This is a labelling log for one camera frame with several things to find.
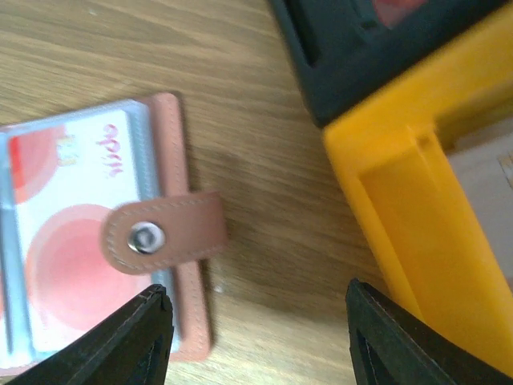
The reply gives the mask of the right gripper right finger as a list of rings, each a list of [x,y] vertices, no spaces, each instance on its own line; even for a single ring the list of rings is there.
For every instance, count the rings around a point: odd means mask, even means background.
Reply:
[[[345,303],[358,384],[512,383],[366,282],[351,280]]]

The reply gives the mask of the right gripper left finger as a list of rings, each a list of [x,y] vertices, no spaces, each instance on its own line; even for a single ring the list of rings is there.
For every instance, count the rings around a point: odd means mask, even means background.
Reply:
[[[10,384],[163,384],[174,327],[162,285],[150,285],[84,336]]]

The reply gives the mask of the pink card holder wallet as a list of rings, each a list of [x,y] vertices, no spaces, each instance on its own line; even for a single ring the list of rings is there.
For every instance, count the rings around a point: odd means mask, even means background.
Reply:
[[[3,375],[21,373],[63,349],[40,352],[34,348],[8,139],[13,133],[115,109],[129,115],[139,199],[112,209],[104,220],[100,243],[103,256],[120,273],[149,275],[150,285],[166,289],[174,309],[171,360],[200,361],[211,349],[200,261],[221,252],[228,243],[222,200],[216,191],[190,190],[180,101],[171,93],[159,93],[2,126]]]

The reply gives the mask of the red white credit card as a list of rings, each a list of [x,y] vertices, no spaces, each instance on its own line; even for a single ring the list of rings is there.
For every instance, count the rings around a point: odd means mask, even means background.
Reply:
[[[129,115],[13,133],[7,148],[34,348],[58,351],[151,284],[113,268],[100,247],[110,211],[139,199]]]

